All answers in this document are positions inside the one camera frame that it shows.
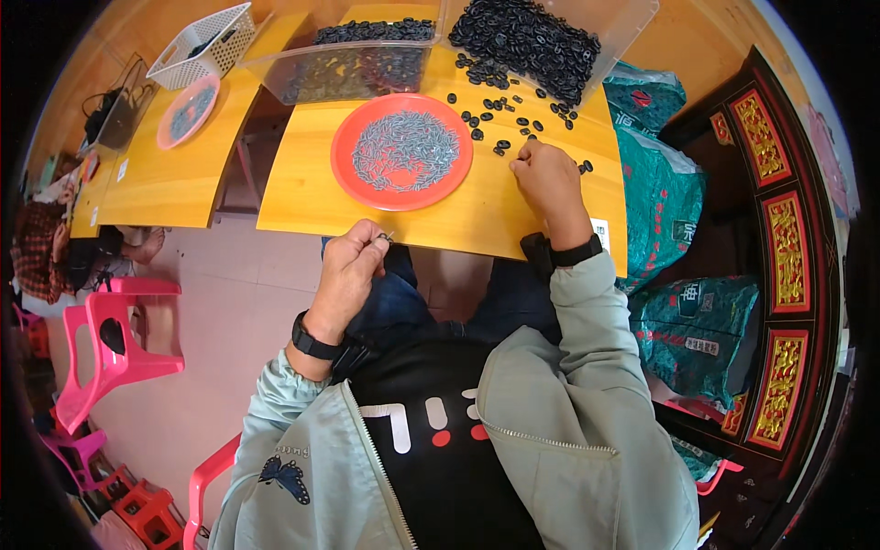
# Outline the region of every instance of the black wristband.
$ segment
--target black wristband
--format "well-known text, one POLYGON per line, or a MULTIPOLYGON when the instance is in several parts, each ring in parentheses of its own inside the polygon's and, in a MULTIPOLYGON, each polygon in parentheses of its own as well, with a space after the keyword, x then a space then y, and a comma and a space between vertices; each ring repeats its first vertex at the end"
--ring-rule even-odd
POLYGON ((553 249, 552 244, 551 242, 550 261, 557 268, 572 268, 602 252, 602 241, 599 240, 599 236, 596 233, 593 233, 593 236, 587 242, 568 250, 556 251, 553 249))
POLYGON ((305 330, 303 326, 303 317, 309 310, 297 315, 297 320, 293 322, 293 330, 290 334, 290 341, 293 347, 302 351, 308 356, 326 361, 335 361, 342 353, 343 346, 331 346, 322 341, 318 341, 305 330))

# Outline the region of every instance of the tiled floor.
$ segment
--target tiled floor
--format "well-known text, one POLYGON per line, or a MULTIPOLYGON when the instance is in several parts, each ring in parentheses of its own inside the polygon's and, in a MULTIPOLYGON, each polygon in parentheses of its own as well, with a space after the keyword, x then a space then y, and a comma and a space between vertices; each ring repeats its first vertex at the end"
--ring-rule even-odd
MULTIPOLYGON (((290 337, 320 278, 320 239, 257 231, 254 221, 226 218, 209 230, 174 229, 165 248, 139 275, 180 282, 177 300, 149 304, 148 349, 179 349, 180 374, 125 385, 92 410, 107 432, 105 453, 137 476, 167 488, 184 515, 192 471, 241 430, 263 364, 290 337)), ((466 319, 485 291, 491 260, 413 250, 420 292, 439 319, 466 319)), ((60 319, 49 319, 59 387, 69 370, 60 319)), ((77 334, 81 382, 91 377, 91 343, 77 334)), ((206 524, 216 518, 229 474, 209 486, 206 524)))

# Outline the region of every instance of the blue jeans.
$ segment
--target blue jeans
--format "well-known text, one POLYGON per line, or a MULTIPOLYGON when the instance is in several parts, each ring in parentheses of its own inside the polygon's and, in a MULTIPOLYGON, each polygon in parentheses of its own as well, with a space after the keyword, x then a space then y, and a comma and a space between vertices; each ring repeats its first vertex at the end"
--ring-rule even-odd
POLYGON ((540 331, 554 345, 562 338, 550 289, 523 261, 495 258, 486 296, 464 324, 434 321, 417 286, 409 249, 392 245, 385 256, 385 276, 373 279, 370 296, 349 323, 348 334, 380 351, 443 337, 498 344, 523 325, 540 331))

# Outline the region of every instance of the perforated basket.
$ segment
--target perforated basket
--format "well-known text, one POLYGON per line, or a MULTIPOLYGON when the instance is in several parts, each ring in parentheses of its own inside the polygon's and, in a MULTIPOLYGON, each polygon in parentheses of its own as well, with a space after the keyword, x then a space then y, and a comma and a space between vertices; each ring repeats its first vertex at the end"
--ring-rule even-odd
POLYGON ((208 74, 222 78, 250 45, 255 28, 251 3, 233 6, 190 23, 150 67, 152 78, 167 90, 189 86, 208 74), (193 48, 211 40, 190 59, 193 48))

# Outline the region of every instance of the red logo on bag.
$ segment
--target red logo on bag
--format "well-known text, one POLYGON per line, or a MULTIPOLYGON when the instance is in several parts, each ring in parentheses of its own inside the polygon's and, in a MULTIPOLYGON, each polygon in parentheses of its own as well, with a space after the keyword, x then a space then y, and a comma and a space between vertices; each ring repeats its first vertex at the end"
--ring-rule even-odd
POLYGON ((647 92, 643 92, 642 90, 636 90, 635 92, 629 94, 629 97, 633 99, 633 102, 639 107, 646 107, 651 104, 651 96, 647 92))

